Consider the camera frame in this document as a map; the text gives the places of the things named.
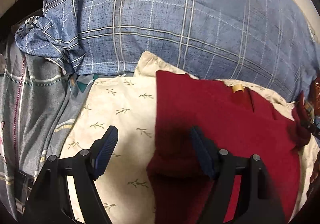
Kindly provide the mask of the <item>dark red small garment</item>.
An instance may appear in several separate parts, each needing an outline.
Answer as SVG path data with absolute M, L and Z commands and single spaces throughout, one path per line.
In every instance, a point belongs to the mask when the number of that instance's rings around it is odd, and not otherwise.
M 255 91 L 234 92 L 186 74 L 158 71 L 156 85 L 155 153 L 147 166 L 156 223 L 196 223 L 208 199 L 213 182 L 193 148 L 193 126 L 235 156 L 260 155 L 289 220 L 300 182 L 298 151 L 310 141 L 297 112 L 285 117 Z

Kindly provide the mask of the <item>grey patterned bed sheet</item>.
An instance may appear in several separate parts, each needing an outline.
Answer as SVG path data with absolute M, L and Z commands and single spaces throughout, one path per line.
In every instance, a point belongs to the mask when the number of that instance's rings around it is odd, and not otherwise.
M 65 74 L 43 57 L 1 43 L 1 204 L 17 219 L 25 204 L 15 198 L 16 171 L 36 180 L 45 160 L 60 155 L 72 123 L 97 75 Z

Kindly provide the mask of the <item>red shiny plastic bag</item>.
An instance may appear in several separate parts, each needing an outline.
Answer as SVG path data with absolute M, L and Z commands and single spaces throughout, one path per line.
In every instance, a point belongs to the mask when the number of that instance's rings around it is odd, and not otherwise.
M 311 82 L 308 97 L 303 91 L 296 99 L 296 110 L 300 124 L 319 142 L 319 77 Z

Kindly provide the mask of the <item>blue plaid large pillow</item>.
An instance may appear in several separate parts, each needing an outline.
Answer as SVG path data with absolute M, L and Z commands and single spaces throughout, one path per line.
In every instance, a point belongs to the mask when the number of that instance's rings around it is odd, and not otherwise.
M 16 32 L 65 74 L 134 71 L 144 51 L 201 79 L 235 79 L 287 101 L 319 74 L 319 44 L 293 0 L 43 0 Z

